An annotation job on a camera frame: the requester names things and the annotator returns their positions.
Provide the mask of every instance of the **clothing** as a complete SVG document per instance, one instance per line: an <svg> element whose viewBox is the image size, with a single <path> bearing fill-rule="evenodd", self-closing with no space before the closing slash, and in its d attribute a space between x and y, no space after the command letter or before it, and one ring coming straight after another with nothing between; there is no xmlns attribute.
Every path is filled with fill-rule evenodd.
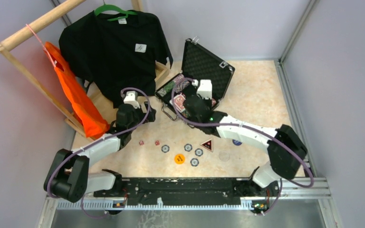
<svg viewBox="0 0 365 228"><path fill-rule="evenodd" d="M72 104L75 118L83 125L86 137L99 138L110 128L110 125L103 119L82 86L77 82L59 49L49 42L46 42L44 46L56 65L54 70L66 97Z"/></svg>
<svg viewBox="0 0 365 228"><path fill-rule="evenodd" d="M124 20L108 21L124 14L95 15L94 11L64 29L59 39L62 56L77 77L94 81L102 94L123 103L121 89L136 87L147 95L155 92L155 60L170 64L173 57L159 19L134 11Z"/></svg>

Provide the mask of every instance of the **case lid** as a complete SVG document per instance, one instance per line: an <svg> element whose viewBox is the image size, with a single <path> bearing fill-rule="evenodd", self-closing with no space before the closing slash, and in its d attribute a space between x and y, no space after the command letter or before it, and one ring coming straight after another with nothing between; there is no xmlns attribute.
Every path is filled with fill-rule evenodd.
<svg viewBox="0 0 365 228"><path fill-rule="evenodd" d="M186 39L182 57L182 73L193 79L212 80L212 97L221 100L226 94L235 68L197 43Z"/></svg>

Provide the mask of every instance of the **gray floor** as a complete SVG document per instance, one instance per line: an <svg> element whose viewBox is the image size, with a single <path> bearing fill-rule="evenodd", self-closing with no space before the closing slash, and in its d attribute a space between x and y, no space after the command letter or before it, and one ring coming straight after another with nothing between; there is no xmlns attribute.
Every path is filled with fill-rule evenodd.
<svg viewBox="0 0 365 228"><path fill-rule="evenodd" d="M102 211L89 211L101 215ZM52 228L323 228L317 200L280 200L265 217L246 211L123 211L92 219L81 210L58 210Z"/></svg>

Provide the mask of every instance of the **orange garment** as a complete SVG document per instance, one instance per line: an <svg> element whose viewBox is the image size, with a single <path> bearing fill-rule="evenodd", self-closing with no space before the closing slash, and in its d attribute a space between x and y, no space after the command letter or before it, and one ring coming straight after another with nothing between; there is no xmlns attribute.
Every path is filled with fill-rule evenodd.
<svg viewBox="0 0 365 228"><path fill-rule="evenodd" d="M110 125L103 119L82 86L77 82L67 61L61 56L60 50L50 42L46 42L44 47L50 55L50 60L56 61L54 70L65 95L72 104L76 119L83 125L86 137L98 138L102 136Z"/></svg>

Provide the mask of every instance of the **green hanger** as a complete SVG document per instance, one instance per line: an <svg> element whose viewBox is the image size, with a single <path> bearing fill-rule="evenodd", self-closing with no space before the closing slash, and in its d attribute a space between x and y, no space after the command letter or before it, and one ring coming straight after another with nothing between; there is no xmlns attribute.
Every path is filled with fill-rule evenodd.
<svg viewBox="0 0 365 228"><path fill-rule="evenodd" d="M104 5L100 6L99 8L95 9L95 15L97 16L100 13L105 12L105 11L117 11L117 12L125 14L125 16L121 16L118 18L112 18L112 19L109 19L109 21L119 20L122 18L128 18L128 15L137 15L137 13L135 13L135 12L125 11L125 10L122 10L121 8L119 8L118 6L107 5L107 4L104 4Z"/></svg>

